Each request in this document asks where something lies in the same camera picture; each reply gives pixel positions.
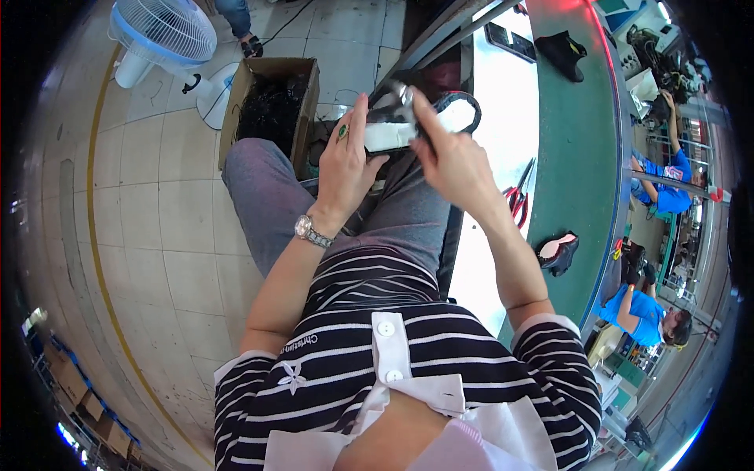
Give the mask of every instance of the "pink insole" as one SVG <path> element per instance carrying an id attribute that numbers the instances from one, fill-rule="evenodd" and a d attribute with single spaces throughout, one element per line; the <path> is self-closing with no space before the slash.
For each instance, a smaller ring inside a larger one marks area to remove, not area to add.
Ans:
<path id="1" fill-rule="evenodd" d="M 551 240 L 544 244 L 542 250 L 539 251 L 539 256 L 545 259 L 552 258 L 558 253 L 558 247 L 560 247 L 560 244 L 571 242 L 575 238 L 576 236 L 574 234 L 566 234 L 559 239 Z"/>

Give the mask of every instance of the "blue t-shirt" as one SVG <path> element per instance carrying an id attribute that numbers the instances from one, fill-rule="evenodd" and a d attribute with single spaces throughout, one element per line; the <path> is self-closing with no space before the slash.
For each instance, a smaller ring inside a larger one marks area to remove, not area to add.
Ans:
<path id="1" fill-rule="evenodd" d="M 618 325 L 618 309 L 621 308 L 621 302 L 623 302 L 623 297 L 626 295 L 627 290 L 627 284 L 621 286 L 618 292 L 615 293 L 615 296 L 613 296 L 613 299 L 608 301 L 605 307 L 599 310 L 600 318 L 617 326 L 623 332 L 627 332 L 627 330 Z M 654 298 L 643 292 L 634 290 L 631 297 L 631 308 L 628 312 L 632 316 L 639 318 L 636 329 L 633 332 L 628 332 L 628 335 L 639 342 L 639 345 L 651 347 L 662 342 L 660 321 L 665 317 L 665 310 Z"/>
<path id="2" fill-rule="evenodd" d="M 673 158 L 670 159 L 670 165 L 666 167 L 654 164 L 649 160 L 644 160 L 643 163 L 645 173 L 665 176 L 682 182 L 688 182 L 691 179 L 691 165 L 689 165 L 683 149 L 679 149 L 673 155 Z M 652 183 L 652 185 L 657 190 L 658 213 L 683 213 L 691 206 L 691 198 L 688 197 L 686 190 L 665 186 L 660 183 Z M 639 195 L 639 201 L 644 204 L 652 204 L 652 200 L 646 191 L 643 191 Z"/>

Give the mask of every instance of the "striped shirt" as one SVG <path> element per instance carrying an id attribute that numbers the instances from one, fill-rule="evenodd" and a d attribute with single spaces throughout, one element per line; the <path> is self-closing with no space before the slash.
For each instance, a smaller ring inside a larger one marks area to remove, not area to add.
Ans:
<path id="1" fill-rule="evenodd" d="M 441 302 L 432 274 L 385 247 L 323 261 L 280 355 L 246 352 L 220 368 L 215 382 L 215 463 L 223 470 L 261 469 L 265 458 L 276 459 L 270 450 L 280 443 L 273 441 L 285 433 L 357 436 L 388 388 L 422 396 L 548 471 L 588 461 L 601 417 L 570 320 L 550 313 L 528 319 L 511 353 L 473 314 Z M 417 389 L 441 384 L 457 387 L 458 399 L 435 402 L 439 393 Z M 511 427 L 523 444 L 512 444 Z"/>

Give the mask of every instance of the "white button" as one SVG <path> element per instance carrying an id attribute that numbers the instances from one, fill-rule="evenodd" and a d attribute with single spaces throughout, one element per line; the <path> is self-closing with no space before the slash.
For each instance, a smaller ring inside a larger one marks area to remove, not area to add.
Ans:
<path id="1" fill-rule="evenodd" d="M 377 324 L 377 332 L 383 337 L 390 337 L 395 333 L 395 326 L 393 323 L 381 322 Z"/>
<path id="2" fill-rule="evenodd" d="M 403 373 L 399 372 L 396 369 L 390 370 L 385 375 L 385 383 L 392 383 L 393 381 L 398 381 L 403 379 Z"/>

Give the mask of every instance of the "smartphone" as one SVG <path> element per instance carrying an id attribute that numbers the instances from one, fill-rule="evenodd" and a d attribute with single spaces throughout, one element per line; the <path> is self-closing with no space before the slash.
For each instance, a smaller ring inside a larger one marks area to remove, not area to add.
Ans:
<path id="1" fill-rule="evenodd" d="M 511 54 L 515 54 L 527 62 L 537 62 L 537 54 L 533 43 L 515 32 L 509 33 L 507 29 L 494 23 L 484 25 L 484 34 L 487 41 Z"/>

